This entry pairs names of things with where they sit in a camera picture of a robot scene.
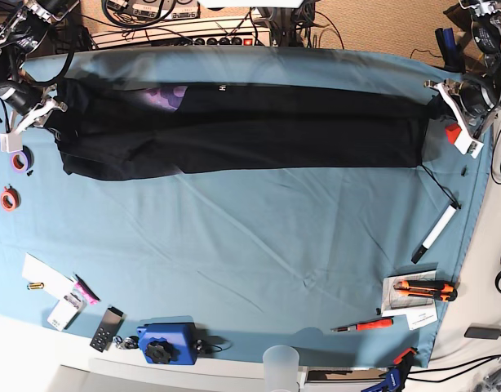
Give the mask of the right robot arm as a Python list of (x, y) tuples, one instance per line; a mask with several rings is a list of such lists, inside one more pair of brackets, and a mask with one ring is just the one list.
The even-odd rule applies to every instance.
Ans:
[[(72, 11), (78, 1), (23, 1), (0, 25), (0, 101), (22, 119), (6, 125), (5, 136), (28, 127), (42, 127), (51, 113), (67, 105), (50, 96), (69, 71), (76, 51), (77, 30)], [(70, 35), (69, 52), (60, 72), (47, 81), (33, 79), (21, 67), (44, 38), (62, 22)]]

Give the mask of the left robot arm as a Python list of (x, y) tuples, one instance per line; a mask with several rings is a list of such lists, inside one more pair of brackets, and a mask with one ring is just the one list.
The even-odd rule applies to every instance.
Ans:
[(482, 54), (473, 72), (467, 70), (464, 45), (449, 29), (437, 29), (436, 39), (446, 70), (459, 80), (427, 80), (424, 86), (438, 92), (430, 101), (438, 117), (453, 118), (445, 127), (448, 141), (462, 154), (476, 156), (481, 137), (501, 109), (501, 1), (459, 1), (445, 15), (473, 40)]

